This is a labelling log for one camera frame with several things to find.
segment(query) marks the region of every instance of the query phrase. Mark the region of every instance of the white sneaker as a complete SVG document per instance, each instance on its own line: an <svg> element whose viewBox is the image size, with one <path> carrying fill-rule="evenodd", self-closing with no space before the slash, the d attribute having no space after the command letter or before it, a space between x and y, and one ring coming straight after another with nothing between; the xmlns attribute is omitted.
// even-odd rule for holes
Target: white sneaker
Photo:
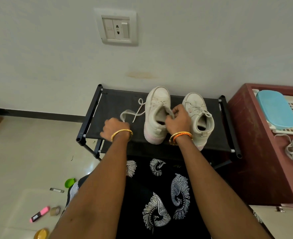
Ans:
<svg viewBox="0 0 293 239"><path fill-rule="evenodd" d="M158 86L150 91L145 102L145 113L144 137L149 143L160 144L168 133L164 123L167 115L174 118L166 88Z"/></svg>
<svg viewBox="0 0 293 239"><path fill-rule="evenodd" d="M212 114L207 111L202 96L195 92L188 93L183 99L183 106L191 117L191 133L195 146L201 151L214 129Z"/></svg>

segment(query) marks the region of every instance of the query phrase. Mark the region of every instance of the pink highlighter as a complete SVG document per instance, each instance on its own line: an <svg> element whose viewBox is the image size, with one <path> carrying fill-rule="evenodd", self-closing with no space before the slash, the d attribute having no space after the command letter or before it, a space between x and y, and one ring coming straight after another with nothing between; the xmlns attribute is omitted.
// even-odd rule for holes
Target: pink highlighter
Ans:
<svg viewBox="0 0 293 239"><path fill-rule="evenodd" d="M49 210L50 210L50 207L49 206L46 206L44 209L42 209L41 211L39 211L36 215L34 215L33 217L31 217L29 221L31 223L37 221L40 217L42 217L44 214L46 214Z"/></svg>

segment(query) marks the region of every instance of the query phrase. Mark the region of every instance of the shoe insole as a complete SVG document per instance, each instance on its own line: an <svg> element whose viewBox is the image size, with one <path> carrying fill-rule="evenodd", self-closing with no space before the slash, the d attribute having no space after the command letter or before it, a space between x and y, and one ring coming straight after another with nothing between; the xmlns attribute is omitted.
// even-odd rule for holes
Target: shoe insole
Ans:
<svg viewBox="0 0 293 239"><path fill-rule="evenodd" d="M167 113L167 111L165 110L164 107L161 107L157 113L155 114L155 120L157 123L161 124L161 125L165 125L165 119L167 117L167 115L169 115Z"/></svg>
<svg viewBox="0 0 293 239"><path fill-rule="evenodd" d="M200 131L205 131L206 127L206 116L201 116L200 119L197 121L197 128Z"/></svg>

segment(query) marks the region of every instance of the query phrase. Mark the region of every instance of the tiled floor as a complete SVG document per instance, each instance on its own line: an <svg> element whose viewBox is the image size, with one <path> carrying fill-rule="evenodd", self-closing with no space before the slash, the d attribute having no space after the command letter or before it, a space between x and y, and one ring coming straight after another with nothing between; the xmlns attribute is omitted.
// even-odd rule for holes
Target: tiled floor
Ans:
<svg viewBox="0 0 293 239"><path fill-rule="evenodd" d="M52 231L59 216L30 217L45 206L67 200L64 182L90 173L98 161L75 138L80 123L5 117L0 124L0 238L32 239L37 230ZM87 144L94 147L95 140ZM49 189L64 189L57 193ZM276 239L293 238L293 209L252 206Z"/></svg>

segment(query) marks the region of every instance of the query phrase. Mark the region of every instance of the gold bangle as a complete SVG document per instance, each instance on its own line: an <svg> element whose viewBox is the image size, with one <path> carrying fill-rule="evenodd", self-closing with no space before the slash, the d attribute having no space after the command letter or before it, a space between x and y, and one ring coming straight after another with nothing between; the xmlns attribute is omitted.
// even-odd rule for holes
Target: gold bangle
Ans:
<svg viewBox="0 0 293 239"><path fill-rule="evenodd" d="M193 139L193 136L192 136L192 134L191 134L190 132L177 132L177 133L174 133L174 134L170 137L170 139L169 139L168 142L169 142L171 145L177 145L177 143L175 142L174 137L175 137L176 135L178 135L178 134L181 134L181 133L183 133L183 135L184 135L184 134L185 134L185 135L188 135L188 136L190 136L191 139Z"/></svg>
<svg viewBox="0 0 293 239"><path fill-rule="evenodd" d="M130 129L121 129L121 130L116 131L115 133L112 134L112 136L111 136L111 142L113 142L114 136L117 135L119 132L122 132L122 131L130 132L130 137L129 137L129 141L130 141L131 140L131 137L133 136L133 132Z"/></svg>

